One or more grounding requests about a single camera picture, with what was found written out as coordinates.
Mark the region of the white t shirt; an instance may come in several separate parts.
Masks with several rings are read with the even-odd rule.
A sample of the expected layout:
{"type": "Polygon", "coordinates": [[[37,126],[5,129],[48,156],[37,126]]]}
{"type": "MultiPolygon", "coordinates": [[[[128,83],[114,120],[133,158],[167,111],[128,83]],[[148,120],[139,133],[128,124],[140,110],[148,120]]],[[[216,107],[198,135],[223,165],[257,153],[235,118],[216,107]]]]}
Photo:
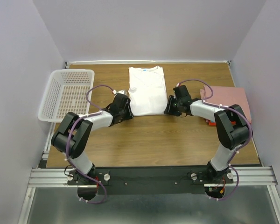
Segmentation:
{"type": "Polygon", "coordinates": [[[163,115],[167,91],[163,68],[129,68],[130,107],[134,116],[163,115]]]}

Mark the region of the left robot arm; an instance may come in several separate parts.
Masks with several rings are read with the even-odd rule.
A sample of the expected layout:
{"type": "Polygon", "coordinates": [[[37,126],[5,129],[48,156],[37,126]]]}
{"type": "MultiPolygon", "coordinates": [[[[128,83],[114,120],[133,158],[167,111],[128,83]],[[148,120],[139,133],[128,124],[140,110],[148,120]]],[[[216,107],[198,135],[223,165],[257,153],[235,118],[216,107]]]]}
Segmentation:
{"type": "Polygon", "coordinates": [[[88,159],[85,147],[91,132],[111,127],[133,118],[130,98],[117,93],[106,108],[97,113],[77,115],[69,112],[51,138],[51,145],[65,154],[69,164],[85,179],[95,179],[95,165],[88,159]]]}

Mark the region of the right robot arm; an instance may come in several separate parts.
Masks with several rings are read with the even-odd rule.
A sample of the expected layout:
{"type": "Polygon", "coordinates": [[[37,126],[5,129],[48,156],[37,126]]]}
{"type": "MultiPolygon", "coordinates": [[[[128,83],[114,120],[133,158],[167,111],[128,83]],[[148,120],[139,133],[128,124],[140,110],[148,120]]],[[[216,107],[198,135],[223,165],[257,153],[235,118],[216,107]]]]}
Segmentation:
{"type": "Polygon", "coordinates": [[[237,105],[215,105],[192,98],[185,85],[178,85],[170,95],[164,114],[197,116],[216,123],[219,147],[203,171],[203,179],[214,181],[226,174],[229,164],[239,149],[252,138],[252,128],[242,108],[237,105]]]}

